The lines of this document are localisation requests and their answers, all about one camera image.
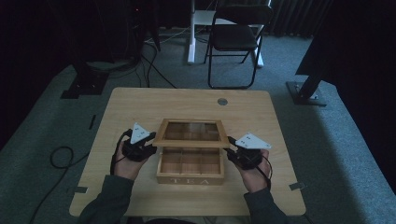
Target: wooden box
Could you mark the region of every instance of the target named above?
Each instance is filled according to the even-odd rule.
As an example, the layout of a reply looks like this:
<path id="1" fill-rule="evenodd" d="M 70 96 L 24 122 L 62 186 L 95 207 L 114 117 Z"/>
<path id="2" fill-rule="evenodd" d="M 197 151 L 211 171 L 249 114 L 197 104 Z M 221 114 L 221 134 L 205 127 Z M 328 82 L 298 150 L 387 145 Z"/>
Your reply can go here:
<path id="1" fill-rule="evenodd" d="M 164 119 L 153 145 L 163 148 L 157 169 L 160 184 L 223 183 L 222 149 L 230 143 L 220 120 Z"/>

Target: gray carpet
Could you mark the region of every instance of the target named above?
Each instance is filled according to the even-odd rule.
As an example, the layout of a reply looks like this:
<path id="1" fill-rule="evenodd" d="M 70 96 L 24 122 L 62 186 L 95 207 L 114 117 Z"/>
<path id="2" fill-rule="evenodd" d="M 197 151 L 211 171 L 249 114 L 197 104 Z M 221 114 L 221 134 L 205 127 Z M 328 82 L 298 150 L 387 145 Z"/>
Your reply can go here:
<path id="1" fill-rule="evenodd" d="M 264 67 L 258 70 L 251 90 L 269 91 L 291 161 L 302 189 L 306 214 L 314 223 L 395 223 L 396 198 L 379 171 L 359 130 L 349 116 L 333 85 L 322 82 L 319 91 L 328 106 L 295 105 L 286 87 L 287 81 L 305 81 L 295 76 L 311 39 L 273 37 L 264 39 Z M 175 37 L 162 42 L 162 51 L 154 65 L 178 88 L 208 89 L 207 64 L 202 64 L 205 44 L 197 42 L 196 63 L 187 64 L 188 39 Z M 153 49 L 144 47 L 151 60 Z M 251 60 L 238 64 L 234 59 L 217 58 L 214 74 L 217 81 L 232 84 L 248 81 Z M 99 68 L 123 64 L 91 63 Z M 29 116 L 0 152 L 0 223 L 28 223 L 35 208 L 64 170 L 50 165 L 53 149 L 74 149 L 74 161 L 91 149 L 93 139 L 116 87 L 146 86 L 144 62 L 136 69 L 110 75 L 102 95 L 80 96 L 62 100 L 76 75 L 69 66 L 56 76 L 35 104 Z M 153 68 L 150 87 L 172 88 Z M 57 164 L 67 164 L 67 151 L 57 153 Z M 71 167 L 60 185 L 39 209 L 35 223 L 76 223 L 68 207 L 71 188 L 78 184 L 85 160 Z M 305 217 L 291 217 L 295 223 L 309 223 Z"/>

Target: sleeve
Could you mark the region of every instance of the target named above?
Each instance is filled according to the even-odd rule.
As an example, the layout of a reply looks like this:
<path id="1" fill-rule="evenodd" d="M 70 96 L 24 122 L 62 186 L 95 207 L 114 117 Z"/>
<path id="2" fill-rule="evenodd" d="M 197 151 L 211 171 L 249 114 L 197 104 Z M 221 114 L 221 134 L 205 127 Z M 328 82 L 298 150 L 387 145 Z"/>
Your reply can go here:
<path id="1" fill-rule="evenodd" d="M 102 192 L 84 208 L 78 224 L 114 224 L 119 221 L 128 209 L 133 185 L 133 180 L 107 175 Z"/>
<path id="2" fill-rule="evenodd" d="M 244 195 L 252 224 L 290 223 L 286 215 L 276 206 L 269 189 Z"/>

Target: hand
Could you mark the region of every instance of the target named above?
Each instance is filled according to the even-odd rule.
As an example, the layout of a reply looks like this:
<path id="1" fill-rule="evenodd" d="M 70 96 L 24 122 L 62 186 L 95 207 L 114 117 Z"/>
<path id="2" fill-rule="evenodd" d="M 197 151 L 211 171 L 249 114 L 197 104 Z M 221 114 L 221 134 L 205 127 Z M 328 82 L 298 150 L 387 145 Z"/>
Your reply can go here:
<path id="1" fill-rule="evenodd" d="M 142 168 L 143 164 L 145 164 L 149 158 L 143 161 L 131 161 L 128 158 L 124 158 L 124 155 L 122 155 L 122 146 L 123 142 L 120 143 L 117 152 L 117 161 L 119 162 L 115 164 L 114 175 L 135 180 L 139 174 L 140 168 Z"/>
<path id="2" fill-rule="evenodd" d="M 262 155 L 268 160 L 268 150 L 262 149 Z M 259 168 L 268 176 L 270 174 L 270 165 L 266 159 L 262 160 L 262 163 L 259 164 Z M 245 187 L 249 193 L 254 193 L 267 188 L 267 182 L 265 181 L 264 176 L 262 176 L 257 169 L 242 170 L 239 166 L 235 166 L 241 174 Z"/>

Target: motion capture marker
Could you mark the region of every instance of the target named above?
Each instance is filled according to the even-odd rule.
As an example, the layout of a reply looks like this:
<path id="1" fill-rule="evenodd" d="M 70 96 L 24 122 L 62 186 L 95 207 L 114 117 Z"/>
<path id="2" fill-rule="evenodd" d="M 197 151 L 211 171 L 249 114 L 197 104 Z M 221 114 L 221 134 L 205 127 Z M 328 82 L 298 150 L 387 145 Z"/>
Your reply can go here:
<path id="1" fill-rule="evenodd" d="M 245 136 L 237 140 L 236 145 L 239 147 L 244 147 L 246 149 L 270 149 L 272 146 L 260 138 L 255 136 L 253 133 L 247 133 Z"/>
<path id="2" fill-rule="evenodd" d="M 147 137 L 149 137 L 149 132 L 136 122 L 132 131 L 131 144 L 134 144 Z"/>

